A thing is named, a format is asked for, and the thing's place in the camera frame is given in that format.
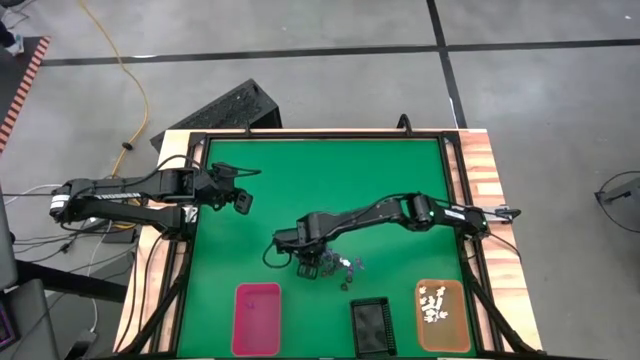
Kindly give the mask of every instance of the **green mat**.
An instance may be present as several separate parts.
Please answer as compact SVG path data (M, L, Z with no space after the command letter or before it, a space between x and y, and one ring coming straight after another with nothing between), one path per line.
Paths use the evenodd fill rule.
M414 290L423 278L462 281L453 231L435 227L411 233L385 224L344 234L330 243L342 256L360 257L349 291L346 270L316 280L296 275L297 261L269 269L262 253L276 229L290 228L311 211L341 212L379 198L420 191L446 198L440 148L424 141L214 141L208 164L222 161L262 170L236 186L253 194L247 216L231 206L200 211L191 265L180 357L231 357L236 287L276 282L282 288L279 357L353 357L349 301L386 296L391 304L398 356L441 355L418 344ZM285 255L272 250L271 263ZM475 349L466 354L475 355Z

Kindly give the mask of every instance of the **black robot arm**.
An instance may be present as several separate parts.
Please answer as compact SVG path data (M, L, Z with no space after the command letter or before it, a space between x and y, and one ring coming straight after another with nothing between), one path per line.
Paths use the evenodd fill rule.
M470 236L488 231L480 208L441 205L427 195L410 193L388 196L365 208L339 214L309 213L298 219L295 228L276 231L273 245L278 253L298 258L298 274L313 279L327 242L345 232L384 223L396 223L410 231L445 225Z
M53 191L49 215L61 224L91 217L151 225L167 238L190 237L194 212L182 206L151 209L122 203L127 199L153 200L177 205L209 205L220 210L232 203L247 214L253 197L236 188L238 169L216 163L211 170L197 168L156 169L145 177L117 179L74 179Z

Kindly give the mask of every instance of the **pink bin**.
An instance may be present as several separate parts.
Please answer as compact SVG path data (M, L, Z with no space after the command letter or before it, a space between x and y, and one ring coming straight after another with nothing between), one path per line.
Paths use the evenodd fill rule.
M280 352L282 292L276 283L236 288L231 352L235 356L275 356Z

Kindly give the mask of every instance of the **orange bin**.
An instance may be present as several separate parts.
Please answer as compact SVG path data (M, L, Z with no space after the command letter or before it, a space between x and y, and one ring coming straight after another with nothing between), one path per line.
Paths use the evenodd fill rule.
M471 349L464 288L457 280L423 279L416 285L418 342L431 352Z

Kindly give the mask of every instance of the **black crate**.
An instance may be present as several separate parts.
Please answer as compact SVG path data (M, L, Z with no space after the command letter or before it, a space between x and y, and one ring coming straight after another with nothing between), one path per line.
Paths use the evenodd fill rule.
M171 126L171 129L282 129L278 104L249 79L202 109ZM164 131L151 138L160 152Z
M386 297L351 301L356 358L389 358L398 354Z

